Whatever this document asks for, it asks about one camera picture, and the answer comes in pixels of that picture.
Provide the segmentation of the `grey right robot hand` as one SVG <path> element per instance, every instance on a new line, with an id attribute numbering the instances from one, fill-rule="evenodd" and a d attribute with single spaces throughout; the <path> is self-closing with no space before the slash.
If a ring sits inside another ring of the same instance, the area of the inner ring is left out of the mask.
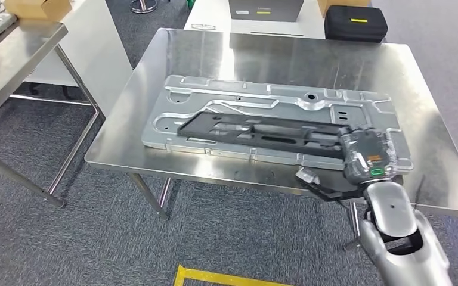
<path id="1" fill-rule="evenodd" d="M 353 185 L 388 181 L 398 176 L 397 155 L 387 135 L 375 128 L 338 129 L 344 177 Z"/>

